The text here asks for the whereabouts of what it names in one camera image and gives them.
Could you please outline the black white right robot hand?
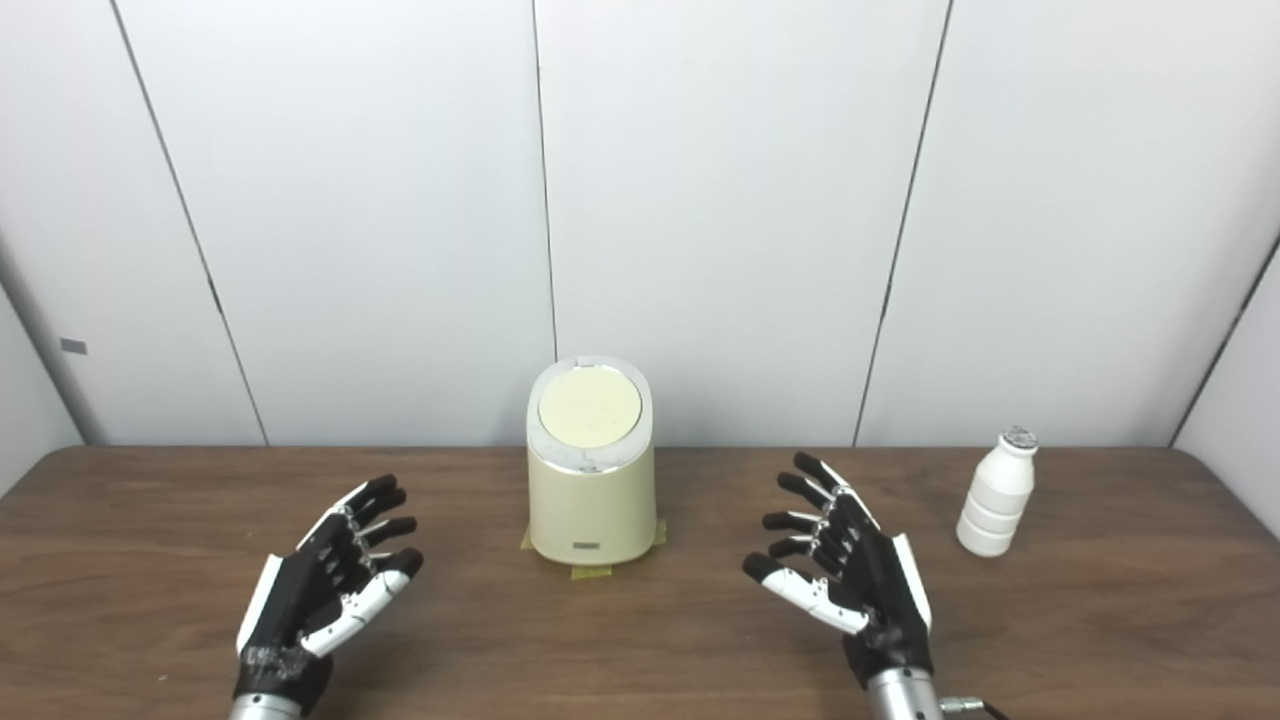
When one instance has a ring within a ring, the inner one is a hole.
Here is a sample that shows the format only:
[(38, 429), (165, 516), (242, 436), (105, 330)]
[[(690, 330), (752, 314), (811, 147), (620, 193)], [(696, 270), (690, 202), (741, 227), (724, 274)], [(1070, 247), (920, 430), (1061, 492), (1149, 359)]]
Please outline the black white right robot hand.
[(762, 525), (788, 530), (742, 570), (756, 584), (841, 633), (864, 691), (886, 673), (932, 676), (932, 611), (909, 538), (886, 534), (860, 495), (828, 462), (797, 451), (780, 488), (813, 512), (768, 512)]

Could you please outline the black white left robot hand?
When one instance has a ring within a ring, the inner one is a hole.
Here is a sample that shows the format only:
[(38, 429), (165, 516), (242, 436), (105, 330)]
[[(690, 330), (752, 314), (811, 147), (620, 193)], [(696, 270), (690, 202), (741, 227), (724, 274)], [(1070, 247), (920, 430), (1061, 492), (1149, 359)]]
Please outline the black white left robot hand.
[(387, 518), (407, 492), (385, 474), (335, 501), (287, 556), (269, 555), (236, 637), (233, 719), (306, 719), (326, 692), (334, 653), (413, 580), (415, 548), (376, 547), (416, 530)]

